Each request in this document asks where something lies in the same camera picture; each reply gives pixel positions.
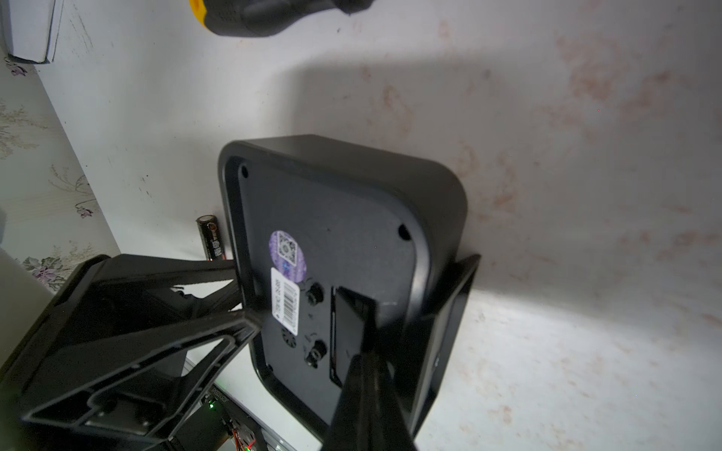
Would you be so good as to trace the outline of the black battery cover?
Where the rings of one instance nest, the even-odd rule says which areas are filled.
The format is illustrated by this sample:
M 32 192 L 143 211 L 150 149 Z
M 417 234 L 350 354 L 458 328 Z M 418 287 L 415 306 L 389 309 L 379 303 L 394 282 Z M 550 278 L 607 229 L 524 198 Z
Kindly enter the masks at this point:
M 370 347 L 376 302 L 351 289 L 337 288 L 331 303 L 330 378 L 342 388 L 355 355 Z

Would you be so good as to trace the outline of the black handled screwdriver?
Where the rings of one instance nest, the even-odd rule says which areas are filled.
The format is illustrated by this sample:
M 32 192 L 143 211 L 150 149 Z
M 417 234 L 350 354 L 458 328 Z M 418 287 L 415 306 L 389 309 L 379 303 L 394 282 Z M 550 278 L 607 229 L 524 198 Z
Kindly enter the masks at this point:
M 347 15 L 365 11 L 373 0 L 190 0 L 196 19 L 223 37 L 266 38 L 323 11 Z

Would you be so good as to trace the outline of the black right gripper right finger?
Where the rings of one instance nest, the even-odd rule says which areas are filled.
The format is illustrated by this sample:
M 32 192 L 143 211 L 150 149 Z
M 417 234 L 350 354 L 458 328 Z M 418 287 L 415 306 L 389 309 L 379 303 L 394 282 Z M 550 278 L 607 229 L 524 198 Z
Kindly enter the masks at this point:
M 394 386 L 412 436 L 439 394 L 479 263 L 472 255 L 449 265 L 402 335 Z

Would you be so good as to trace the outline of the black square alarm clock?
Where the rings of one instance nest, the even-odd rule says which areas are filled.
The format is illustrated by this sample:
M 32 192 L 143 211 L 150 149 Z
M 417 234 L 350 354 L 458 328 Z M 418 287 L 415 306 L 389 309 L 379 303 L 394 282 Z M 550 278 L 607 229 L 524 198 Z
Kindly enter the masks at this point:
M 342 391 L 330 378 L 335 289 L 376 302 L 394 379 L 406 327 L 456 262 L 464 187 L 441 163 L 319 135 L 231 142 L 218 171 L 244 304 L 263 318 L 253 366 L 321 438 Z

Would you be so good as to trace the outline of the black gold AA battery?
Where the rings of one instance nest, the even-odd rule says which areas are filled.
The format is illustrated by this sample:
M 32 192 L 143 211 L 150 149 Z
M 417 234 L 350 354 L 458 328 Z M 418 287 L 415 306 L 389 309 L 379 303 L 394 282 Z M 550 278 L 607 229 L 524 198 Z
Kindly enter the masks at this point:
M 212 215 L 203 215 L 196 220 L 206 259 L 225 260 L 225 246 L 220 233 L 218 219 Z

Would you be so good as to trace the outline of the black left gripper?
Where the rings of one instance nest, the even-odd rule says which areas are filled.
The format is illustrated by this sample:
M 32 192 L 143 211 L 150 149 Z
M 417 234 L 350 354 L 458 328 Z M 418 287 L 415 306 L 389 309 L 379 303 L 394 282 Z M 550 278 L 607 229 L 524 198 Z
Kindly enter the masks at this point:
M 233 260 L 100 255 L 79 265 L 1 371 L 5 450 L 171 442 L 261 330 Z

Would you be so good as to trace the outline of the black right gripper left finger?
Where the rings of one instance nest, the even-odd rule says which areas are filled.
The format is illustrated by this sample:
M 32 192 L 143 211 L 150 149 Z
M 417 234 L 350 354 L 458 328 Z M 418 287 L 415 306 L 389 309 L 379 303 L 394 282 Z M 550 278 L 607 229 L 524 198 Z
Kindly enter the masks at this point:
M 387 364 L 377 353 L 352 360 L 323 450 L 414 450 Z

